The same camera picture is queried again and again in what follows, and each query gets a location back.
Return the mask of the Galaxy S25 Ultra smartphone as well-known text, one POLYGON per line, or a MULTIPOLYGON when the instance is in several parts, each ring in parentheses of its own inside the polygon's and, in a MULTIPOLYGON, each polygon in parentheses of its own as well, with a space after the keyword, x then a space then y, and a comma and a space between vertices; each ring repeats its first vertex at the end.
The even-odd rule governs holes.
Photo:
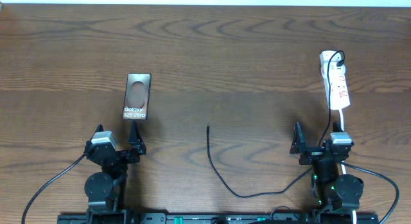
POLYGON ((151 81, 150 73, 128 74, 122 115, 124 120, 147 120, 151 81))

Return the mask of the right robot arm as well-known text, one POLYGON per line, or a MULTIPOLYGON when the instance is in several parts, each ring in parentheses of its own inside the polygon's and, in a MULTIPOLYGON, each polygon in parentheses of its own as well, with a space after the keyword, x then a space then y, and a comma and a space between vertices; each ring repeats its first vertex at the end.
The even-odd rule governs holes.
POLYGON ((312 189, 320 205, 310 211, 310 216, 316 223, 356 223, 353 212, 360 207, 363 180, 338 170, 353 146, 349 134, 342 131, 337 122, 333 123, 330 139, 319 147, 307 146, 300 124, 294 126, 290 153, 300 155, 300 165, 313 168, 312 189))

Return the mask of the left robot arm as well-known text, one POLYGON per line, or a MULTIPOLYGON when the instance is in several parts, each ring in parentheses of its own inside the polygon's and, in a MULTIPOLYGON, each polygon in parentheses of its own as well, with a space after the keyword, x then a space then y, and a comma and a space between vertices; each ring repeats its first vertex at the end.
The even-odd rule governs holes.
POLYGON ((85 158, 101 167, 101 171, 92 174, 84 186, 88 197, 87 223, 139 223, 138 215, 124 206, 128 165, 138 163, 140 156, 146 154, 135 121, 131 124, 128 143, 130 149, 117 150, 117 140, 102 125, 98 125, 85 143, 85 158))

